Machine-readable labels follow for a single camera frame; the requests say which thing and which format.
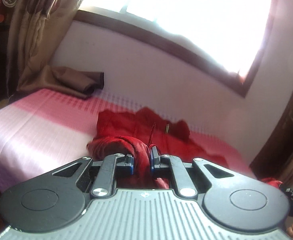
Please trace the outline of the red puffer down coat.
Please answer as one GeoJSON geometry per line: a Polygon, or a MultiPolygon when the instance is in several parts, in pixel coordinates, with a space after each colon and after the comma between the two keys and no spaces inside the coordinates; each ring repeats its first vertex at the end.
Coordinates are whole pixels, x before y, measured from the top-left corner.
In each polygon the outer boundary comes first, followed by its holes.
{"type": "Polygon", "coordinates": [[[104,110],[98,115],[97,134],[87,144],[94,160],[122,153],[134,157],[133,175],[118,179],[120,187],[168,189],[166,179],[154,179],[150,171],[151,147],[161,154],[171,154],[189,163],[203,158],[235,172],[254,177],[237,150],[212,136],[190,131],[183,120],[170,122],[144,107],[132,112],[104,110]]]}

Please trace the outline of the dark wooden bedside furniture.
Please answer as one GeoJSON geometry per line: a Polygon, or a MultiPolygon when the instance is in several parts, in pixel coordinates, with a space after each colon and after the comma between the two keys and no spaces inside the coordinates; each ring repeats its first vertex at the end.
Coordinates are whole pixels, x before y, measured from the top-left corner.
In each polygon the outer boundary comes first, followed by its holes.
{"type": "Polygon", "coordinates": [[[293,92],[271,136],[250,164],[258,179],[276,177],[293,155],[293,92]]]}

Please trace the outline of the pink checkered bed sheet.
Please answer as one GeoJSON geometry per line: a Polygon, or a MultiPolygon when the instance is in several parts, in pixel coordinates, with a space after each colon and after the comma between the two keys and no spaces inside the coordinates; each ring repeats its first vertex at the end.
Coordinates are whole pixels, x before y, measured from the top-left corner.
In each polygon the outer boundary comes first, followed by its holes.
{"type": "Polygon", "coordinates": [[[97,134],[99,113],[142,108],[106,93],[80,99],[41,89],[0,109],[0,191],[84,156],[93,159],[87,144],[97,134]]]}

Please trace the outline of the brown folded blanket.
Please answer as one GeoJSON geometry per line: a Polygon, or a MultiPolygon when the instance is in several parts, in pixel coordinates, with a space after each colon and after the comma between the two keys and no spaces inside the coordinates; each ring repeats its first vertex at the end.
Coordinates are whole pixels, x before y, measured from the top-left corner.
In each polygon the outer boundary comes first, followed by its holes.
{"type": "Polygon", "coordinates": [[[83,72],[69,67],[51,67],[46,65],[39,72],[20,78],[17,91],[33,93],[40,89],[50,89],[86,99],[95,90],[103,88],[103,72],[83,72]]]}

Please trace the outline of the beige floral curtain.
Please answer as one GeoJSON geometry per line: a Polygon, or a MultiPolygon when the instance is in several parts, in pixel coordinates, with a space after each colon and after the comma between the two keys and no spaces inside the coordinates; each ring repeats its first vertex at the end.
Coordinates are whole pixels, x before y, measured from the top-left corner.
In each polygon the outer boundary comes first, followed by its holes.
{"type": "Polygon", "coordinates": [[[17,0],[6,55],[6,90],[32,93],[42,88],[84,98],[54,76],[49,60],[66,35],[83,0],[17,0]]]}

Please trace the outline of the brown wooden window frame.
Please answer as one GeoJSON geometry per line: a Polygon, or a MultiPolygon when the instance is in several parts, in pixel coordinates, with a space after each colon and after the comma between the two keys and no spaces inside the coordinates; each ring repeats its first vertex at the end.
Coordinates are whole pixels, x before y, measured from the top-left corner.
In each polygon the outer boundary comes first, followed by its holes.
{"type": "Polygon", "coordinates": [[[246,96],[278,0],[83,0],[77,21],[160,49],[246,96]]]}

